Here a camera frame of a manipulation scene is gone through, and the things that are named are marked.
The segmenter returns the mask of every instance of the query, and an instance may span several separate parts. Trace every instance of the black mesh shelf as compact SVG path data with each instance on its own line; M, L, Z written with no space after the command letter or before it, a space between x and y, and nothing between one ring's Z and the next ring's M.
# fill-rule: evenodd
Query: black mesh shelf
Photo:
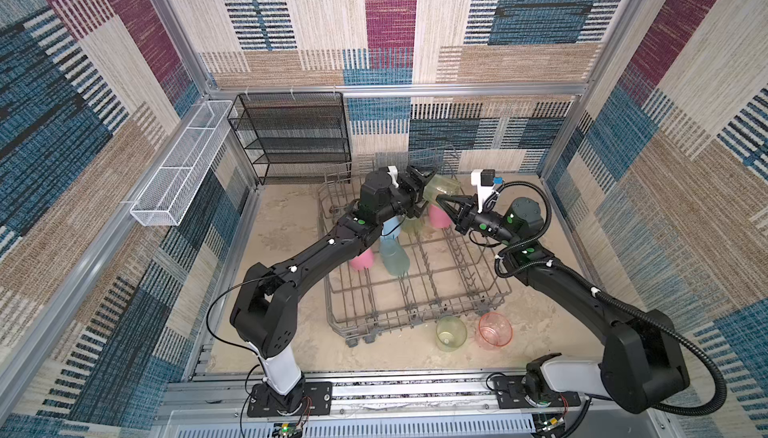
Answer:
M261 183L322 183L352 159L341 93L240 94L235 109L230 126Z

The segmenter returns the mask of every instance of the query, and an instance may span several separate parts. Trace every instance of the pink cup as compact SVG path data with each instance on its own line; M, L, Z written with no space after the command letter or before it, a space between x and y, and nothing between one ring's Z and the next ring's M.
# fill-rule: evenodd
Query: pink cup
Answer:
M363 268L370 268L373 266L373 250L368 248L350 260L350 266L352 270L362 271Z
M429 205L429 224L435 229L449 228L453 224L448 213L434 204Z

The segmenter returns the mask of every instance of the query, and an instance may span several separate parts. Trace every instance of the dishwasher rack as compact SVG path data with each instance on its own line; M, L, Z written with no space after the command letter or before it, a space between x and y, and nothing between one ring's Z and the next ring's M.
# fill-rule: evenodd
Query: dishwasher rack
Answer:
M421 170L432 168L454 176L450 164L457 160L450 159L450 153L443 149L422 150L415 156L411 153L408 163ZM341 165L337 168L340 171L326 173L317 200L321 236L359 195L366 171L373 168L372 163L355 164ZM397 238L411 260L405 275L392 277L386 272L378 257L377 241L372 246L376 258L371 269L356 271L344 263L326 276L328 323L348 346L356 346L361 338L372 343L384 332L445 316L483 315L504 303L504 297L512 292L505 279L495 276L492 250L475 245L452 228L431 229L426 217L423 219L421 232L403 231Z

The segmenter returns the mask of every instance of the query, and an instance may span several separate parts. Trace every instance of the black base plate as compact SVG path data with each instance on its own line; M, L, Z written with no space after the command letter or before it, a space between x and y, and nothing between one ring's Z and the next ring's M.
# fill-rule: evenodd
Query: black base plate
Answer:
M522 385L523 375L519 376L500 376L496 375L492 379L493 389L499 390L496 392L496 401L498 407L502 410L516 410L517 408L533 408L525 399L525 390ZM578 393L571 393L570 391L563 392L561 394L555 393L552 396L552 406L562 407L563 400L560 395L565 397L568 401L568 406L579 406L581 400L578 397Z
M260 386L257 384L251 390L251 393L255 394L256 388ZM332 399L333 384L330 381L312 381L311 383L304 384L304 396L309 396L312 400L312 409L310 410L311 416L328 415L331 413L331 399ZM307 401L303 400L299 409L291 416L302 416L306 412ZM279 404L270 397L267 399L266 406L257 406L254 401L248 401L248 410L246 415L249 418L268 418L272 416L281 416L277 410L285 413Z

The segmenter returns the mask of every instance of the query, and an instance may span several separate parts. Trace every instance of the clear red cup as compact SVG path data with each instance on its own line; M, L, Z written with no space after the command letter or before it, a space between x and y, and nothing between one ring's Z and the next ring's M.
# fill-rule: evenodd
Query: clear red cup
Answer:
M486 350L498 350L512 341L512 325L499 313L486 313L480 317L475 339Z

